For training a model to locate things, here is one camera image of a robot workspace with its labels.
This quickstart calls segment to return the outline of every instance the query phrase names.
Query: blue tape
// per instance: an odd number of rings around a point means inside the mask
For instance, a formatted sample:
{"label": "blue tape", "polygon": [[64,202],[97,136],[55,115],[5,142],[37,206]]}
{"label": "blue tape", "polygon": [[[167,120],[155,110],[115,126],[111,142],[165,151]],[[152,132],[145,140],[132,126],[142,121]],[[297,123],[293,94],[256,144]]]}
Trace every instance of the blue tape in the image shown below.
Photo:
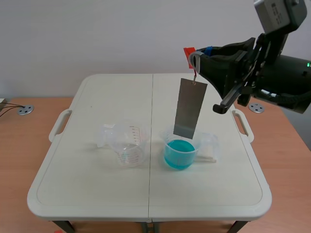
{"label": "blue tape", "polygon": [[206,47],[204,54],[210,56],[212,54],[213,46]]}

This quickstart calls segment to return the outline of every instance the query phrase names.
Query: metal grommet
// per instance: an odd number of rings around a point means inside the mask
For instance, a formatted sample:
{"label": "metal grommet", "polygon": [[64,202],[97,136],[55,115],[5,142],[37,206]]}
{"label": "metal grommet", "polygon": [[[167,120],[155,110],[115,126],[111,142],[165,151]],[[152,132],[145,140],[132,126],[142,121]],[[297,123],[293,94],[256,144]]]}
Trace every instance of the metal grommet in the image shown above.
{"label": "metal grommet", "polygon": [[262,106],[260,103],[250,103],[248,105],[248,108],[254,113],[263,113],[264,112],[264,106]]}
{"label": "metal grommet", "polygon": [[17,110],[17,114],[23,116],[23,115],[27,115],[29,113],[31,113],[34,110],[34,106],[33,105],[25,105],[24,108],[19,108]]}

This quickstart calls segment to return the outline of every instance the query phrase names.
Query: table leg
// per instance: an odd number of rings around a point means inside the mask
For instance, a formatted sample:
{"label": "table leg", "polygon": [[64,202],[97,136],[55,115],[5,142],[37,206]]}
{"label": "table leg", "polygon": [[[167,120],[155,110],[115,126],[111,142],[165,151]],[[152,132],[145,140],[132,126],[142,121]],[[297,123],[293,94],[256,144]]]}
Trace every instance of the table leg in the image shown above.
{"label": "table leg", "polygon": [[160,223],[153,222],[153,224],[154,224],[154,233],[160,233]]}
{"label": "table leg", "polygon": [[141,222],[140,225],[141,225],[142,233],[148,233],[149,232],[148,224],[146,222]]}
{"label": "table leg", "polygon": [[57,226],[59,226],[66,233],[74,233],[74,228],[69,221],[53,221]]}
{"label": "table leg", "polygon": [[246,223],[248,223],[248,221],[236,221],[227,233],[237,233]]}

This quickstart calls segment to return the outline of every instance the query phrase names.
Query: measuring cup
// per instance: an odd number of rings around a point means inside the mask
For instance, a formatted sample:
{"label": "measuring cup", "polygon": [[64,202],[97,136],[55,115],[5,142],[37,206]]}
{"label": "measuring cup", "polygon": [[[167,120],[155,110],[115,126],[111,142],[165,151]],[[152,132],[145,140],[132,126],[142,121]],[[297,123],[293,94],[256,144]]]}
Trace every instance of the measuring cup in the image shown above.
{"label": "measuring cup", "polygon": [[108,144],[124,166],[136,166],[143,162],[145,146],[150,136],[141,124],[125,120],[100,128],[97,146]]}
{"label": "measuring cup", "polygon": [[164,141],[164,159],[169,166],[179,170],[186,169],[197,155],[204,158],[205,162],[217,162],[219,144],[215,135],[196,131],[193,139],[188,139],[174,135],[173,130],[172,126],[160,132]]}

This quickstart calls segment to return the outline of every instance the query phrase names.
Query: red clip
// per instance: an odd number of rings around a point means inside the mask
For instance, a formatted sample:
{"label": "red clip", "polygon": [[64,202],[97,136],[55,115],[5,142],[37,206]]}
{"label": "red clip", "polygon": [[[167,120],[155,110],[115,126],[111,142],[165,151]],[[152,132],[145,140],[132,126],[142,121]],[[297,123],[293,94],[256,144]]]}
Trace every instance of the red clip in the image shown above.
{"label": "red clip", "polygon": [[184,48],[184,52],[185,52],[185,55],[186,55],[186,58],[187,58],[187,62],[189,64],[189,69],[193,69],[192,65],[190,65],[190,63],[188,61],[188,58],[189,58],[191,53],[195,52],[195,48],[194,47]]}

